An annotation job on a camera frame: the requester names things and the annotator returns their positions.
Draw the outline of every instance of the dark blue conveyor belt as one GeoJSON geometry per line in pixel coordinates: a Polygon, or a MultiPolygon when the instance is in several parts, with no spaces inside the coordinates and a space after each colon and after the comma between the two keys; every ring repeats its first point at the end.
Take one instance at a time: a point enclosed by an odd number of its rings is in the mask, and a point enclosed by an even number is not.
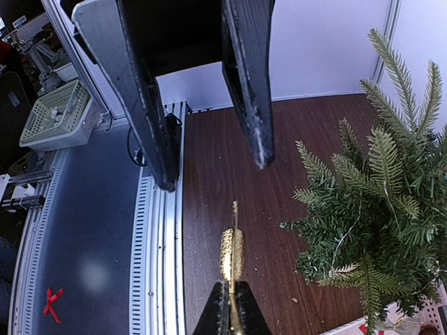
{"type": "Polygon", "coordinates": [[[93,132],[70,149],[52,206],[34,296],[35,334],[127,334],[129,268],[139,168],[127,126],[93,132]],[[46,291],[61,319],[44,316],[46,291]]]}

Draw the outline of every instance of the brown wooden surface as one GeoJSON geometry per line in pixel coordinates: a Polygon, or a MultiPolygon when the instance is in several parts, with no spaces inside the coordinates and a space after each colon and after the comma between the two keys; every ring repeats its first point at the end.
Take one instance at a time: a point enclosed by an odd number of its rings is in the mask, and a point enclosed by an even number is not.
{"type": "Polygon", "coordinates": [[[184,284],[190,334],[219,273],[221,233],[230,227],[231,204],[240,204],[245,233],[246,280],[273,334],[319,334],[359,318],[357,290],[307,285],[294,272],[306,243],[279,228],[302,217],[291,199],[307,178],[294,142],[330,162],[339,150],[338,121],[346,117],[365,143],[375,112],[364,95],[332,96],[274,103],[276,158],[259,171],[232,109],[186,118],[184,170],[184,284]]]}

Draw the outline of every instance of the artificial christmas tree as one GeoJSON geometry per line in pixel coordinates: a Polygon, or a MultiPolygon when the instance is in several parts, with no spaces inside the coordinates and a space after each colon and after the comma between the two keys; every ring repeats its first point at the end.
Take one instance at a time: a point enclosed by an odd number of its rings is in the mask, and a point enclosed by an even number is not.
{"type": "Polygon", "coordinates": [[[393,80],[400,105],[377,84],[362,80],[380,124],[363,149],[347,120],[340,121],[343,151],[333,168],[297,148],[309,187],[294,198],[308,216],[281,224],[309,242],[297,271],[321,285],[360,288],[368,334],[385,320],[387,302],[405,315],[438,300],[447,279],[447,127],[433,132],[441,104],[439,67],[429,62],[422,106],[416,107],[411,76],[390,41],[376,30],[369,39],[393,80]]]}

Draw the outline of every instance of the cable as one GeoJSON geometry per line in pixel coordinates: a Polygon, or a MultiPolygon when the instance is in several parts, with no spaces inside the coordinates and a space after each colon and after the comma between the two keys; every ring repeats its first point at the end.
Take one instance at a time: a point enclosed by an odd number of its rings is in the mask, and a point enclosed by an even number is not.
{"type": "Polygon", "coordinates": [[[129,158],[131,159],[131,161],[135,164],[138,165],[141,168],[145,168],[148,166],[147,163],[141,163],[139,161],[137,161],[136,157],[137,156],[142,156],[142,151],[141,148],[138,148],[137,154],[135,156],[132,155],[132,151],[131,151],[131,134],[132,134],[132,127],[129,127],[129,131],[127,132],[127,154],[129,155],[129,158]]]}

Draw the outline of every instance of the black cable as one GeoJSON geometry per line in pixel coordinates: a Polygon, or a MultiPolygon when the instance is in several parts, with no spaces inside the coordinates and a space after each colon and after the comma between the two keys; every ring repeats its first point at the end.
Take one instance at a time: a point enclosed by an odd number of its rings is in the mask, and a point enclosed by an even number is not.
{"type": "Polygon", "coordinates": [[[129,127],[129,131],[127,132],[127,141],[126,141],[126,143],[127,143],[127,154],[129,155],[129,158],[131,159],[131,161],[134,164],[138,165],[141,168],[145,168],[145,167],[147,167],[147,163],[143,164],[143,163],[137,161],[135,159],[135,157],[132,155],[132,151],[131,151],[131,134],[132,134],[132,127],[129,127]]]}

